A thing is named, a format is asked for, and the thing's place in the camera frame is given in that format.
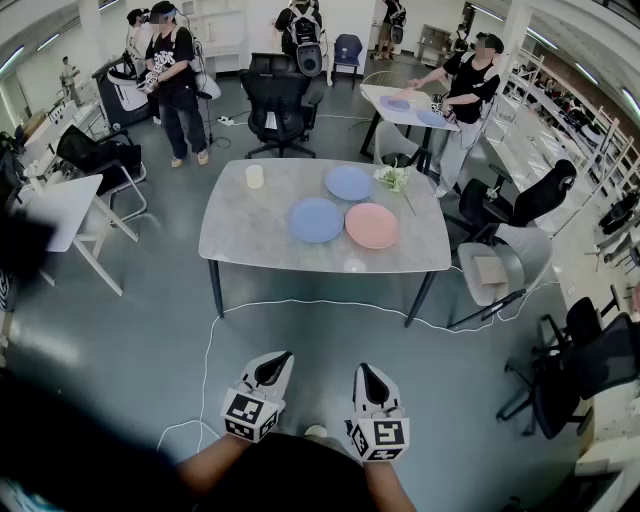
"white cup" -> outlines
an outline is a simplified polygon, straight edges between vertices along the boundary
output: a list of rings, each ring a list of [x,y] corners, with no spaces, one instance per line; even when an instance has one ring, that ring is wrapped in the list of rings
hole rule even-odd
[[[247,186],[253,190],[262,188],[264,185],[264,169],[261,165],[250,165],[245,171],[247,175]]]

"purple plate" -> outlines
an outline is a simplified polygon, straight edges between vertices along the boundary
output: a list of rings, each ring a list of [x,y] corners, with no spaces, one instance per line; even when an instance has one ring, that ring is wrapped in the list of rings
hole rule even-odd
[[[429,112],[428,110],[418,110],[417,114],[418,119],[422,121],[427,126],[431,126],[432,128],[444,128],[447,126],[447,121],[444,117],[439,116],[435,112]]]
[[[406,112],[407,110],[409,110],[410,106],[407,100],[391,101],[391,96],[382,96],[382,98],[380,98],[380,103],[382,103],[385,107],[397,112]]]

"black t-shirt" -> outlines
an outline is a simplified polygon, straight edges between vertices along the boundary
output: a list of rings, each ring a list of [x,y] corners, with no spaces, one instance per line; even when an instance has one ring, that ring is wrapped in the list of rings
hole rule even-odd
[[[162,64],[161,72],[166,71],[176,62],[193,60],[193,39],[191,34],[186,28],[180,27],[176,33],[175,44],[171,41],[171,33],[167,37],[158,36],[155,45],[152,39],[147,48],[145,58],[153,58],[155,64]],[[195,90],[195,75],[191,66],[187,66],[166,82],[160,82],[158,98],[160,100],[166,99],[173,91],[184,87]]]
[[[484,77],[493,64],[489,64],[484,69],[476,70],[471,64],[475,57],[471,57],[467,62],[462,63],[463,56],[463,53],[456,53],[443,67],[447,73],[455,75],[453,84],[451,84],[450,98],[464,94],[475,94],[480,98],[475,103],[468,105],[453,105],[453,111],[458,121],[473,124],[480,119],[482,102],[491,101],[491,98],[498,90],[500,77],[496,75],[485,82]]]
[[[309,5],[298,5],[296,7],[301,14],[305,14],[309,9],[311,9],[311,6]],[[320,16],[317,8],[314,7],[313,9],[314,11],[311,16],[313,16],[313,18],[318,22],[318,25],[322,26],[322,16]],[[282,32],[282,53],[291,55],[293,57],[293,60],[297,59],[296,50],[298,49],[298,47],[291,40],[291,34],[289,33],[288,29],[289,25],[295,17],[296,15],[293,14],[293,11],[291,9],[284,9],[276,20],[276,30]]]
[[[362,466],[300,437],[268,434],[236,461],[198,512],[377,510]]]
[[[387,14],[384,16],[383,23],[391,23],[391,16],[400,10],[400,6],[393,0],[384,0],[384,3],[387,4]]]

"blue plate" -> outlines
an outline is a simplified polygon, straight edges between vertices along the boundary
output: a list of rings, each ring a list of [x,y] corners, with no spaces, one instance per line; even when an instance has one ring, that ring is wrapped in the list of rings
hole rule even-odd
[[[344,215],[328,199],[307,197],[289,210],[289,229],[296,238],[321,244],[342,233]]]
[[[361,201],[371,195],[373,179],[359,167],[341,165],[332,169],[324,184],[334,196],[345,201]]]
[[[409,102],[407,100],[395,100],[391,101],[391,96],[382,96],[380,103],[391,110],[397,110],[398,112],[406,112],[409,110]]]
[[[435,112],[429,112],[428,110],[418,110],[417,114],[418,119],[422,121],[427,126],[431,126],[433,128],[444,128],[447,126],[447,121],[444,117],[439,116]]]

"white desk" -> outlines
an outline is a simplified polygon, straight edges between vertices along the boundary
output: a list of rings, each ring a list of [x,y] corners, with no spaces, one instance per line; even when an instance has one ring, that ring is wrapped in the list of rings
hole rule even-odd
[[[49,224],[54,227],[54,234],[51,237],[47,251],[67,252],[71,244],[75,245],[100,277],[102,277],[118,295],[122,295],[122,288],[111,279],[111,276],[109,276],[97,260],[104,236],[78,235],[82,221],[87,215],[91,203],[93,203],[134,242],[138,241],[138,235],[133,233],[133,231],[96,196],[101,182],[102,175],[98,174],[87,178],[59,183],[47,188],[42,195],[33,193],[22,208],[25,210],[27,219]],[[96,242],[93,252],[89,252],[89,249],[87,249],[83,242]],[[49,284],[55,285],[55,281],[48,275],[43,273],[43,276]]]
[[[401,124],[408,126],[407,129],[407,137],[409,136],[409,131],[412,126],[418,126],[420,128],[424,128],[424,139],[422,140],[422,147],[424,149],[429,149],[429,141],[431,140],[431,132],[432,130],[449,130],[449,131],[460,131],[458,125],[455,123],[449,123],[442,126],[431,126],[423,123],[420,119],[418,119],[417,112],[419,110],[428,110],[431,112],[431,98],[428,94],[421,91],[412,91],[411,94],[408,94],[405,98],[410,105],[410,108],[406,112],[397,112],[390,108],[382,105],[381,98],[383,96],[395,96],[403,89],[398,89],[396,87],[383,87],[380,85],[361,85],[360,89],[362,90],[362,95],[371,102],[371,104],[376,109],[376,114],[373,116],[371,121],[371,126],[369,127],[369,132],[364,139],[364,143],[362,144],[362,148],[360,149],[360,154],[366,156],[368,158],[373,158],[371,153],[369,152],[369,144],[371,144],[371,140],[376,132],[376,127],[380,122],[380,119],[384,119],[385,121],[389,121],[393,124]],[[417,168],[418,170],[429,169],[429,164],[431,161],[431,155],[426,157],[425,155],[420,155],[418,160]]]

